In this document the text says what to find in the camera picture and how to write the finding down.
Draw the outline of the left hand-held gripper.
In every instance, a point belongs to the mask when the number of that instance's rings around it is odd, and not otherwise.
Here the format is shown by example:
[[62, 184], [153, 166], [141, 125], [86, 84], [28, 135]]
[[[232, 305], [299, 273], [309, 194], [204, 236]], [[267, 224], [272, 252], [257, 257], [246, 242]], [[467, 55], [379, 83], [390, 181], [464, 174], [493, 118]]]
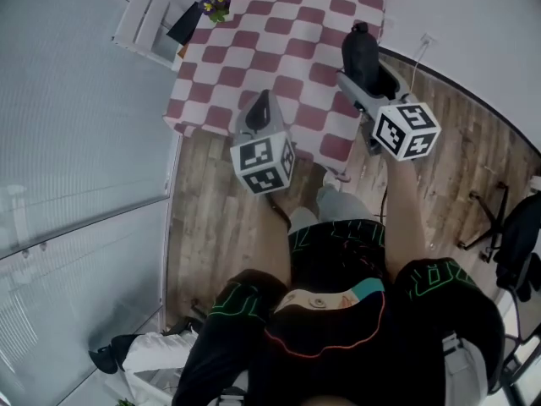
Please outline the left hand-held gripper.
[[234, 172], [252, 195], [285, 189], [291, 183], [295, 152], [289, 133], [282, 130], [281, 109], [270, 90], [252, 97], [238, 115], [236, 132], [260, 137], [230, 149]]

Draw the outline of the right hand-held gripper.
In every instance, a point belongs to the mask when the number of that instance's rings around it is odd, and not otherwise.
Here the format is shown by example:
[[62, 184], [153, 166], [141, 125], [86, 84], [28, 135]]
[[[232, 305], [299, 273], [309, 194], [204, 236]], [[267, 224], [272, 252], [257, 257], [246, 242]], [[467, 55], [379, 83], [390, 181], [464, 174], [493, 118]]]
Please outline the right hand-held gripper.
[[409, 84], [388, 63], [379, 61], [378, 86], [384, 97], [395, 101], [393, 104], [384, 105], [383, 97], [371, 96], [342, 71], [337, 72], [336, 82], [359, 111], [377, 112], [362, 132], [371, 155], [386, 151], [401, 162], [431, 152], [440, 135], [440, 124], [426, 102], [405, 101], [411, 94]]

